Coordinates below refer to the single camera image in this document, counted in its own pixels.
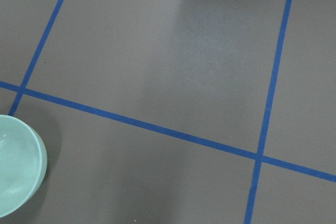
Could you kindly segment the green bowl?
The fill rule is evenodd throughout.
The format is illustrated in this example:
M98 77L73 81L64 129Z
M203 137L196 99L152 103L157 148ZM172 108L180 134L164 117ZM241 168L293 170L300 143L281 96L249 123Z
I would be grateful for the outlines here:
M1 217L31 199L44 180L47 152L39 134L28 124L1 115Z

